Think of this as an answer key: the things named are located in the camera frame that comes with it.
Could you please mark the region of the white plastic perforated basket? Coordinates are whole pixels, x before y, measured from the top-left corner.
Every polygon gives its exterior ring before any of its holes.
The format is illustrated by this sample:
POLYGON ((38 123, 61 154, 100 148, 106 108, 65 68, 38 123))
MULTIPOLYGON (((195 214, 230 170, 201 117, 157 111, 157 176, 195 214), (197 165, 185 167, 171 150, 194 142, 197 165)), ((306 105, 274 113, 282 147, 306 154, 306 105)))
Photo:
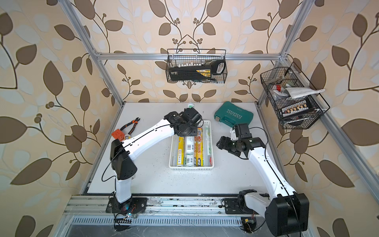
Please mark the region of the white plastic perforated basket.
POLYGON ((172 137, 169 168, 175 170, 210 170, 214 168, 211 121, 205 120, 194 137, 172 137))

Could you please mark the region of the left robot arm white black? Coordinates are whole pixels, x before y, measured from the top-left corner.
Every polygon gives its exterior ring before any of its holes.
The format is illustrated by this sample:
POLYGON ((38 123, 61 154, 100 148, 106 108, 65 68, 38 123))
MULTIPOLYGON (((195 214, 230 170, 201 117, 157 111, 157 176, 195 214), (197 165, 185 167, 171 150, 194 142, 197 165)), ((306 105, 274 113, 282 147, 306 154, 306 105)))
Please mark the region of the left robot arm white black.
POLYGON ((112 142, 110 165, 115 172, 115 199, 118 203, 129 202, 132 198, 131 181, 137 172, 134 161, 146 150, 173 135, 179 137, 195 136, 198 125, 203 121, 195 108, 185 108, 178 113, 170 112, 157 124, 139 135, 112 142))

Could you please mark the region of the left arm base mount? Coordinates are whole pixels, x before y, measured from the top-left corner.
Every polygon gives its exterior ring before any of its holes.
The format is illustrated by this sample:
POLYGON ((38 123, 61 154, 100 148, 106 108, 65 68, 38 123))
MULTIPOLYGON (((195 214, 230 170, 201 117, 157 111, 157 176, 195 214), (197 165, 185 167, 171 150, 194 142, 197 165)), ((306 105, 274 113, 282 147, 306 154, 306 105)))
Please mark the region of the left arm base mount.
POLYGON ((110 197, 108 205, 106 207, 106 213, 113 213, 113 214, 138 214, 140 212, 145 212, 147 207, 147 198, 135 198, 131 197, 127 201, 120 203, 117 201, 115 197, 110 197))

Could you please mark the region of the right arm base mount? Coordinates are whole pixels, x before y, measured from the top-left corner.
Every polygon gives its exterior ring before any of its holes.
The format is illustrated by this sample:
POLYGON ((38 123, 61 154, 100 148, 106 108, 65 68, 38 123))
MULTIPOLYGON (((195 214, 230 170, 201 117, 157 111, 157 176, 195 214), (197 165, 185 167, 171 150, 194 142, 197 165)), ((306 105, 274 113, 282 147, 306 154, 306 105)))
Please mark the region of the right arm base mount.
POLYGON ((266 206, 264 202, 256 198, 225 198, 222 200, 222 204, 225 207, 226 214, 235 215, 250 215, 259 214, 264 215, 266 206))

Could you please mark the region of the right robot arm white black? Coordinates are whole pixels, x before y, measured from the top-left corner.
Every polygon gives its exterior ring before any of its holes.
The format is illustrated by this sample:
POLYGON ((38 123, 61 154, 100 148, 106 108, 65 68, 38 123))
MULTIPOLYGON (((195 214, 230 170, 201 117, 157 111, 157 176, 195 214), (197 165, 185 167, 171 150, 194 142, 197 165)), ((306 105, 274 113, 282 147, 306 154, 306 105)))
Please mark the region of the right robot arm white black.
POLYGON ((244 190, 238 196, 238 209, 245 214, 253 212, 264 217, 268 229, 275 237, 301 233, 308 229, 310 203, 285 180, 270 159, 266 145, 260 138, 236 141, 223 136, 216 146, 239 157, 244 154, 262 178, 266 193, 244 190))

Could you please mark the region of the white green wrap roll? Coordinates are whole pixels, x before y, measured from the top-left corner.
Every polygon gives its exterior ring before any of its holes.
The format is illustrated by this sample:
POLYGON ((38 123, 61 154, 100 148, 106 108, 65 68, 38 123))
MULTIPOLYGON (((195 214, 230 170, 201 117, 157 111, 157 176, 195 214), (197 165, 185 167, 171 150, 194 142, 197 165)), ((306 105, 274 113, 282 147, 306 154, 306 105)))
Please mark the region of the white green wrap roll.
POLYGON ((211 142, 210 142, 210 133, 209 127, 206 125, 204 130, 204 145, 205 145, 205 164, 206 166, 212 166, 212 156, 211 156, 211 142))

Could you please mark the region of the yellow wrap roll group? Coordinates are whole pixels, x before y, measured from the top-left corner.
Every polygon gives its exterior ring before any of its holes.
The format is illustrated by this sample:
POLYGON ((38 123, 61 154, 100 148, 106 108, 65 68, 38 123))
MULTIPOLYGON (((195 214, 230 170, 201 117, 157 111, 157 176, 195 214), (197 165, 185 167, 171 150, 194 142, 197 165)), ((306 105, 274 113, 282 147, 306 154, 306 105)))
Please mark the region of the yellow wrap roll group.
POLYGON ((204 166, 204 157, 203 157, 203 130, 202 128, 197 129, 197 135, 195 137, 195 158, 196 166, 204 166))

